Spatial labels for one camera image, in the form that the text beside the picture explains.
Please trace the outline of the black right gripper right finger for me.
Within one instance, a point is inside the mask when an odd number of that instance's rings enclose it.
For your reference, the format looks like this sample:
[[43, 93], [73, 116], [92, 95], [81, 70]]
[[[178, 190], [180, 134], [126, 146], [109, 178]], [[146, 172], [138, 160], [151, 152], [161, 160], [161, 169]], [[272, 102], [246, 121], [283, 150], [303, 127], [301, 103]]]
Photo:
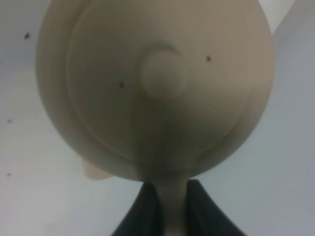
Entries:
[[196, 179], [187, 183], [186, 210], [189, 236], [245, 236]]

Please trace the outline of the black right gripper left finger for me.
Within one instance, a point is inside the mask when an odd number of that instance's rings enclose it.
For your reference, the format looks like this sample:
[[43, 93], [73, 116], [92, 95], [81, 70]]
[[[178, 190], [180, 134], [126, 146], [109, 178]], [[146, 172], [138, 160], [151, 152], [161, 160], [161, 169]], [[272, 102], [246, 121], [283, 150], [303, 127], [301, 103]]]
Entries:
[[144, 183], [114, 236], [161, 236], [163, 221], [155, 187]]

